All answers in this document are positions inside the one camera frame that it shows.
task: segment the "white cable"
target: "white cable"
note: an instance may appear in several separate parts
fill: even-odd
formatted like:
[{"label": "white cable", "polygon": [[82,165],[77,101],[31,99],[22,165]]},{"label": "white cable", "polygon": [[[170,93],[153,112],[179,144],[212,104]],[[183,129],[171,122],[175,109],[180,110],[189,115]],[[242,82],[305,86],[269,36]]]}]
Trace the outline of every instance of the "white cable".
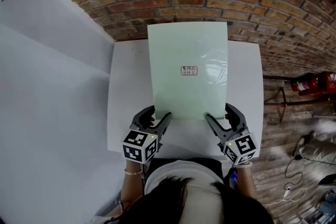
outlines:
[{"label": "white cable", "polygon": [[[306,191],[304,192],[303,196],[302,196],[300,199],[294,201],[293,198],[294,198],[295,196],[297,196],[303,189],[306,190]],[[288,199],[288,200],[285,200],[285,199],[283,198],[281,201],[275,201],[275,202],[271,202],[270,204],[264,204],[264,205],[278,204],[278,203],[280,203],[280,202],[282,202],[282,201],[293,201],[293,202],[298,202],[298,201],[300,201],[300,200],[302,200],[302,199],[304,198],[304,196],[306,195],[307,190],[308,190],[307,188],[302,188],[302,189],[300,189],[297,193],[295,193],[295,194],[294,194],[290,199]]]}]

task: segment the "bracelet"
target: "bracelet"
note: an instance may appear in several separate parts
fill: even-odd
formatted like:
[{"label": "bracelet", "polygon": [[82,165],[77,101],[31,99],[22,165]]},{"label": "bracelet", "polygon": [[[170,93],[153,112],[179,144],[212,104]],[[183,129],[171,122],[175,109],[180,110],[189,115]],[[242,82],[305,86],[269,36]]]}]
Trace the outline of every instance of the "bracelet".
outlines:
[{"label": "bracelet", "polygon": [[242,165],[237,165],[236,167],[237,168],[249,168],[249,167],[251,167],[253,165],[253,163],[252,162],[249,162],[248,164],[242,164]]},{"label": "bracelet", "polygon": [[140,172],[137,172],[137,173],[130,173],[130,172],[127,172],[126,169],[125,169],[124,171],[125,171],[125,174],[130,175],[130,176],[134,176],[134,175],[142,174],[142,169],[141,169],[141,168],[140,168]]}]

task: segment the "transparent sheet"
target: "transparent sheet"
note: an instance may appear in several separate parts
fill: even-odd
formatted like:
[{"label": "transparent sheet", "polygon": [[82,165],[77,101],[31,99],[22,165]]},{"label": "transparent sheet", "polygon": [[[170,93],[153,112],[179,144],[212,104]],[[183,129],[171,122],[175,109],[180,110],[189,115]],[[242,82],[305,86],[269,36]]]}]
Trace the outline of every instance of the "transparent sheet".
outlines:
[{"label": "transparent sheet", "polygon": [[148,25],[156,119],[222,119],[227,82],[227,25],[188,22]]}]

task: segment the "black hair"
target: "black hair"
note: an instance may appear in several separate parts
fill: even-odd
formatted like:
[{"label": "black hair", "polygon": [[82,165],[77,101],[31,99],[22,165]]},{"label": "black hair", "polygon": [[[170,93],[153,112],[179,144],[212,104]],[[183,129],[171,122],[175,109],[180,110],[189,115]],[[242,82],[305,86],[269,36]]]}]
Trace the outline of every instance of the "black hair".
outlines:
[{"label": "black hair", "polygon": [[[182,216],[186,185],[191,178],[168,177],[160,182],[149,194],[146,194],[125,209],[118,224],[178,224]],[[257,201],[246,197],[222,183],[213,183],[222,197],[224,224],[258,223],[273,224],[268,211]]]}]

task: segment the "black pants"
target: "black pants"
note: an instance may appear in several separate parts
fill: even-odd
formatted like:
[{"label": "black pants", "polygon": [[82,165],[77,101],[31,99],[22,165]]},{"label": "black pants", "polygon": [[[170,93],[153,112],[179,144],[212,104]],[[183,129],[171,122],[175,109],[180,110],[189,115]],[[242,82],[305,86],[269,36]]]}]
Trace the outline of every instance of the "black pants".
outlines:
[{"label": "black pants", "polygon": [[[166,165],[168,163],[176,162],[177,160],[178,159],[154,158],[149,166],[146,178],[148,178],[159,167]],[[211,171],[213,171],[217,176],[219,176],[224,181],[223,172],[222,172],[222,164],[219,161],[215,159],[209,159],[209,158],[192,158],[192,159],[186,159],[185,161],[198,163],[198,164],[201,164],[209,168]]]}]

